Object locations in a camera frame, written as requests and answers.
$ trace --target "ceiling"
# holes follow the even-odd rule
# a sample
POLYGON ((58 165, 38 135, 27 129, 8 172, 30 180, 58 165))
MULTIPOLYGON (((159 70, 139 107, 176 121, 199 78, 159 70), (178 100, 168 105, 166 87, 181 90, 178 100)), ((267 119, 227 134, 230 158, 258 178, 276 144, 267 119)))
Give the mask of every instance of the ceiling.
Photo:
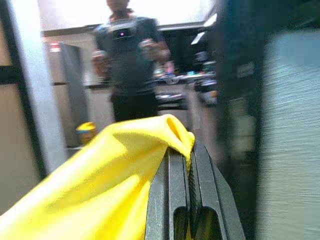
MULTIPOLYGON (((136 15, 155 18, 159 25, 202 22, 215 0, 131 0, 136 15)), ((38 0, 43 31, 104 23, 111 12, 106 0, 38 0)))

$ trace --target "yellow cloth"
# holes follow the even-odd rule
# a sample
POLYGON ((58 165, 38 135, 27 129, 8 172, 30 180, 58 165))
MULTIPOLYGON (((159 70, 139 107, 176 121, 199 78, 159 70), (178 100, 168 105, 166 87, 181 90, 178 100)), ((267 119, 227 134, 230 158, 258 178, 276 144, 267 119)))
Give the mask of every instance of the yellow cloth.
POLYGON ((106 127, 0 217, 0 240, 143 240, 167 147, 189 168, 194 141, 172 115, 106 127))

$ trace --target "man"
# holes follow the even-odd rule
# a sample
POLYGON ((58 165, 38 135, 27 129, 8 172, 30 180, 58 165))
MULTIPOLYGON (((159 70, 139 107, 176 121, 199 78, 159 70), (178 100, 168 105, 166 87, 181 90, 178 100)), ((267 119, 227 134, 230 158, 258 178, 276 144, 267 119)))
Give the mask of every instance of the man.
POLYGON ((157 115, 154 64, 165 63, 170 57, 170 51, 157 31, 156 21, 134 16, 127 8, 128 3, 129 0, 107 0, 113 14, 107 24, 95 30, 97 46, 106 52, 106 56, 96 55, 92 59, 100 77, 110 74, 116 122, 157 115), (135 22, 135 33, 130 37, 116 38, 110 33, 110 26, 123 19, 135 22), (140 43, 145 40, 148 44, 143 49, 140 43))

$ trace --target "yellow cup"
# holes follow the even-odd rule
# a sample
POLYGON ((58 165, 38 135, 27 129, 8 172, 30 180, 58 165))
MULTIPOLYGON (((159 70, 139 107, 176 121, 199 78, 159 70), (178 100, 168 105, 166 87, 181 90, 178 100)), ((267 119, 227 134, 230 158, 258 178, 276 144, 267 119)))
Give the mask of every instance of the yellow cup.
POLYGON ((96 125, 94 122, 85 122, 76 128, 81 137, 83 145, 87 145, 96 136, 96 125))

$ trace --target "black pants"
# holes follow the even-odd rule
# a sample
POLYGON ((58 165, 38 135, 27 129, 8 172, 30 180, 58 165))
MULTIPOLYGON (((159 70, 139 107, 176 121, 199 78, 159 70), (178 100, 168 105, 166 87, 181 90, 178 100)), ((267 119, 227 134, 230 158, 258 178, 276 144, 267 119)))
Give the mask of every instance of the black pants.
POLYGON ((138 96, 112 95, 116 122, 154 117, 158 114, 158 103, 154 93, 138 96))

